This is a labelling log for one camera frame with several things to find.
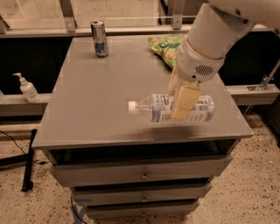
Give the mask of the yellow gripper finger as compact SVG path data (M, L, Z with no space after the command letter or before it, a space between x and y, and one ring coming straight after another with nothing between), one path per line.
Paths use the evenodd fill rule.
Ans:
M178 76L177 68L174 67L172 69L171 78L170 78L169 85L168 85L168 94L174 95L176 89L180 86L180 84L181 84L181 79Z
M200 87L185 85L175 91L172 108L173 120L185 120L201 94Z

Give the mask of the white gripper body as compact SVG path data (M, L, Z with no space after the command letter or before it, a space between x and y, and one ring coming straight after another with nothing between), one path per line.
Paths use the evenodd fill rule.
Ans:
M178 77L185 81L210 81L219 71L224 60L224 58L208 59L198 54L184 38L176 56Z

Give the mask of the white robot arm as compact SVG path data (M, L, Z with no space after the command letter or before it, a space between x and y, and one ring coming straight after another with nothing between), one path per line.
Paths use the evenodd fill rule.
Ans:
M255 25L278 34L280 0L207 0L201 5L171 74L168 93L174 96L174 120L186 119L200 97L200 83L217 74L229 50Z

